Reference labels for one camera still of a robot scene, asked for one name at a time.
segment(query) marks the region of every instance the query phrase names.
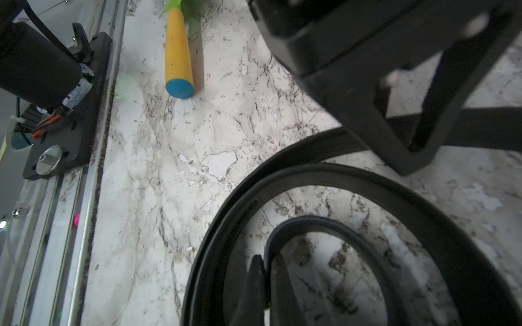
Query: black plastic frame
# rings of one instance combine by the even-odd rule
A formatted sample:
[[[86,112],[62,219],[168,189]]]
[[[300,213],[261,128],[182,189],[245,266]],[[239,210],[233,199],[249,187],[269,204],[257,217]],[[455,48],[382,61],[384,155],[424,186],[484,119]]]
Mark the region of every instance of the black plastic frame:
[[[277,0],[250,2],[269,49],[303,90],[401,175],[431,162],[468,96],[522,30],[522,2],[515,0],[345,1],[305,25],[285,6]],[[463,27],[484,13],[488,26],[461,39]],[[284,26],[289,21],[303,27],[281,33],[282,18]],[[378,90],[379,80],[441,50],[418,124],[392,128],[385,119],[389,91]],[[501,110],[490,112],[489,120],[475,111],[478,124],[503,119]],[[513,108],[512,118],[521,125],[522,108]],[[503,136],[474,145],[519,150],[522,138],[513,126],[502,128],[509,142]]]

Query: black bracket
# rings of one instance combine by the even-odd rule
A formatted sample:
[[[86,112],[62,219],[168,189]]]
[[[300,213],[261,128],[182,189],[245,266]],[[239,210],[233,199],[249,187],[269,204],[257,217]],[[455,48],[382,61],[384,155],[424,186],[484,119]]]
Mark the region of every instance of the black bracket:
[[[91,62],[91,46],[89,45],[89,40],[87,39],[83,26],[78,22],[73,22],[73,30],[78,45],[71,47],[71,53],[78,61],[84,64]]]
[[[298,19],[308,17],[306,4],[267,3],[253,0],[250,7],[274,56],[308,95],[401,175],[431,162],[468,96],[522,30],[522,3],[511,0],[338,1],[308,24]],[[463,39],[462,29],[478,15],[487,15],[488,25]],[[392,128],[385,118],[389,89],[380,89],[379,81],[441,50],[420,120],[408,130]],[[522,108],[515,110],[516,125],[521,125]],[[477,118],[482,116],[475,111]],[[488,118],[502,119],[502,111]],[[519,129],[503,129],[513,142],[490,139],[476,146],[494,143],[495,148],[519,150]]]
[[[80,39],[77,37],[76,40],[81,45]],[[25,179],[48,178],[63,173],[67,169],[89,163],[92,140],[98,121],[101,92],[109,63],[111,42],[111,38],[105,32],[101,32],[92,38],[88,48],[81,48],[82,53],[85,49],[89,49],[89,52],[92,53],[90,63],[87,65],[94,72],[94,77],[91,80],[92,88],[71,111],[71,114],[64,118],[63,125],[60,128],[47,131],[34,141],[26,166],[23,169]],[[61,146],[63,150],[63,157],[58,167],[48,175],[39,175],[36,172],[38,158],[46,149],[55,145]]]

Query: green leaf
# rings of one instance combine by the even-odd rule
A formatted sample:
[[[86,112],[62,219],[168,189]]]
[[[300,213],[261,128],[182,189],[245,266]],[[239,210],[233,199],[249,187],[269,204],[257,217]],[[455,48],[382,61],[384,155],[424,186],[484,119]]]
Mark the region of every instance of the green leaf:
[[[166,13],[172,8],[177,8],[181,10],[181,0],[168,0],[165,6],[163,7],[163,12],[161,14],[163,15],[163,13]]]

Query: black rubber ring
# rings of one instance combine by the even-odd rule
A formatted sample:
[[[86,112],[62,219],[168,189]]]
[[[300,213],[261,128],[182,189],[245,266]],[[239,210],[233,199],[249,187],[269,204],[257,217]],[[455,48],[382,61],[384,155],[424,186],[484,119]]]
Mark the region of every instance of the black rubber ring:
[[[308,232],[321,232],[333,235],[350,245],[372,269],[386,304],[388,325],[411,325],[408,314],[400,295],[400,288],[395,280],[389,264],[375,248],[359,234],[343,224],[319,216],[301,216],[289,219],[279,224],[270,234],[265,246],[264,265],[266,272],[265,284],[270,284],[270,265],[291,239]]]
[[[469,113],[446,143],[469,144]],[[414,126],[418,115],[389,119]],[[223,281],[230,252],[252,215],[269,199],[300,186],[337,187],[361,194],[388,210],[410,229],[431,255],[463,325],[522,324],[513,294],[473,241],[431,203],[376,174],[347,166],[309,164],[366,149],[342,128],[310,136],[276,153],[243,180],[221,206],[205,235],[187,282],[182,325],[223,325]]]

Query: white marble surface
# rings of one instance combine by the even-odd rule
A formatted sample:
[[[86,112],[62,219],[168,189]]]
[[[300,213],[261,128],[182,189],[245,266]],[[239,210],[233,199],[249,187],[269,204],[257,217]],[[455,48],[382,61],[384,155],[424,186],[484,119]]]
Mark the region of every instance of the white marble surface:
[[[244,0],[186,0],[196,93],[164,90],[166,16],[161,0],[130,0],[112,108],[82,325],[177,325],[191,264],[231,190],[261,162],[338,123],[311,101],[268,51]],[[522,104],[520,45],[468,101]],[[436,58],[403,74],[394,114],[419,106]],[[522,156],[446,147],[399,177],[370,152],[329,160],[374,171],[436,203],[493,261],[522,302]],[[397,271],[423,324],[457,315],[433,261],[394,217],[348,191],[302,187],[268,202],[234,250],[226,284],[230,318],[245,268],[285,219],[316,214],[357,230]],[[350,248],[325,235],[284,250],[309,324],[385,324],[382,295]]]

